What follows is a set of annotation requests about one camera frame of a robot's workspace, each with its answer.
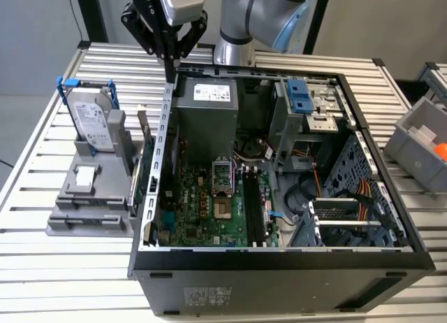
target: gray floor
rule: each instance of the gray floor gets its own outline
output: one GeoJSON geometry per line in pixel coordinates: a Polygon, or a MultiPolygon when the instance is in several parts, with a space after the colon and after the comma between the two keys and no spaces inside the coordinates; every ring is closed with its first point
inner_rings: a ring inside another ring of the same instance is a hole
{"type": "MultiPolygon", "coordinates": [[[[50,96],[0,95],[0,159],[14,165],[41,118],[50,96]]],[[[0,163],[0,188],[11,168],[0,163]]]]}

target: chip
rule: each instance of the chip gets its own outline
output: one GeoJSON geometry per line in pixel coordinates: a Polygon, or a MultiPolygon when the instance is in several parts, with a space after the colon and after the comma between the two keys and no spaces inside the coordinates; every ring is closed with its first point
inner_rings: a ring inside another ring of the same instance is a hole
{"type": "Polygon", "coordinates": [[[231,199],[216,198],[213,200],[214,218],[218,220],[231,219],[231,199]]]}

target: power supply label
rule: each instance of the power supply label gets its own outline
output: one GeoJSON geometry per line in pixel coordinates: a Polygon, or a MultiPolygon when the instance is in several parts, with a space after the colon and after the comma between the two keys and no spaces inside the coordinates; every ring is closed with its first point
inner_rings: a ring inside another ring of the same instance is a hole
{"type": "Polygon", "coordinates": [[[75,103],[79,125],[87,142],[100,151],[113,151],[103,109],[95,103],[75,103]]]}
{"type": "Polygon", "coordinates": [[[230,101],[230,85],[196,84],[195,101],[230,101]]]}
{"type": "Polygon", "coordinates": [[[228,306],[231,287],[185,287],[184,302],[190,307],[228,306]]]}

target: ram slot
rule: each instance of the ram slot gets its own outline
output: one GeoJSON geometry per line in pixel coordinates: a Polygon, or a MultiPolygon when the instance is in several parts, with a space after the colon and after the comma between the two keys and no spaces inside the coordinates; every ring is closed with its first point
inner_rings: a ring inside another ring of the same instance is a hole
{"type": "Polygon", "coordinates": [[[249,246],[256,243],[257,247],[263,246],[264,229],[262,221],[261,199],[256,173],[248,172],[243,175],[244,208],[247,223],[247,241],[249,246]]]}

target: orange object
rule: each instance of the orange object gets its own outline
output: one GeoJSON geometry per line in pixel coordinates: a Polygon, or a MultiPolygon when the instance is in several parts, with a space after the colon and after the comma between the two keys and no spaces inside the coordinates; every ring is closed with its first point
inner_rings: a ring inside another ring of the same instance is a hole
{"type": "Polygon", "coordinates": [[[433,152],[438,154],[444,161],[447,161],[447,143],[440,143],[434,146],[433,152]]]}

